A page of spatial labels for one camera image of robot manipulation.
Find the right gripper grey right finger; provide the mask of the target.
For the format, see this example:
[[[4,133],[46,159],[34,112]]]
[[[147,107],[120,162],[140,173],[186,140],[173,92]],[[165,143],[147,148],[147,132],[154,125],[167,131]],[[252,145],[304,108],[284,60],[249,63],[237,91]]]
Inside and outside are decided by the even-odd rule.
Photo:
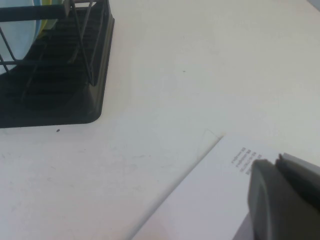
[[[276,168],[294,191],[314,208],[320,206],[320,167],[288,153],[280,154]]]

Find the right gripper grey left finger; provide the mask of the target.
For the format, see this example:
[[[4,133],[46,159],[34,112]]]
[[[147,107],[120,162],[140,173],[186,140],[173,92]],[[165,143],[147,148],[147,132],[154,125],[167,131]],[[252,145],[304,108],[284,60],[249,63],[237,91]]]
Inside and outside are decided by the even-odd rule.
[[[276,163],[253,162],[247,202],[255,240],[320,238],[320,207],[304,201]]]

